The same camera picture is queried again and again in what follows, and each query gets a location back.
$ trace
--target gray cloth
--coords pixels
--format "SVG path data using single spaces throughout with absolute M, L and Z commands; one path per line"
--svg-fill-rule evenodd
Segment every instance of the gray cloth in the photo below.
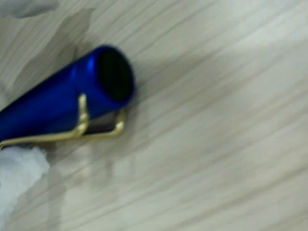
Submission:
M 0 0 L 0 17 L 25 18 L 55 10 L 57 0 Z
M 0 151 L 0 231 L 17 199 L 49 170 L 39 148 L 8 147 Z

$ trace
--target wooden surface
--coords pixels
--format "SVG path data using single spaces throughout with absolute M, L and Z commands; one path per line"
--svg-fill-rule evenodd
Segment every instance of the wooden surface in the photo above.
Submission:
M 2 108 L 102 43 L 127 54 L 139 86 L 121 137 L 50 148 L 6 230 L 306 231 L 307 9 L 64 0 L 2 19 Z

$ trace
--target white paper towel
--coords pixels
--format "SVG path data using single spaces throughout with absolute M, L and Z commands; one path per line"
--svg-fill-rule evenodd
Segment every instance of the white paper towel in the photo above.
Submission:
M 25 18 L 55 10 L 57 0 L 0 0 L 0 17 Z
M 0 151 L 0 231 L 18 197 L 48 171 L 45 156 L 39 148 L 9 147 Z

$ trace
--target gold metal clip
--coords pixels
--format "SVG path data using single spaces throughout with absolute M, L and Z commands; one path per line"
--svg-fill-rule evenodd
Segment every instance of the gold metal clip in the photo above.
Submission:
M 89 138 L 110 138 L 115 137 L 121 134 L 125 125 L 125 112 L 124 109 L 121 109 L 115 120 L 115 127 L 113 130 L 108 132 L 98 132 L 93 134 L 86 134 L 87 129 L 90 124 L 90 116 L 87 110 L 87 97 L 85 94 L 81 94 L 78 98 L 78 122 L 74 129 L 71 131 L 59 132 L 59 133 L 51 133 L 44 135 L 36 135 L 36 136 L 27 136 L 27 137 L 19 137 L 13 138 L 9 140 L 4 140 L 0 142 L 0 149 L 5 146 L 11 146 L 15 144 L 22 143 L 42 143 L 42 142 L 53 142 L 53 141 L 62 141 L 62 140 L 70 140 L 70 139 L 79 139 L 84 137 Z

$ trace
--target wood grain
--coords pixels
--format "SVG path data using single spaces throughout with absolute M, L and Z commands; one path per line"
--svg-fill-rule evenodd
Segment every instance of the wood grain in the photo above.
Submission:
M 57 143 L 7 231 L 305 231 L 308 1 L 67 0 L 0 21 L 0 107 L 94 47 L 133 63 L 113 140 Z

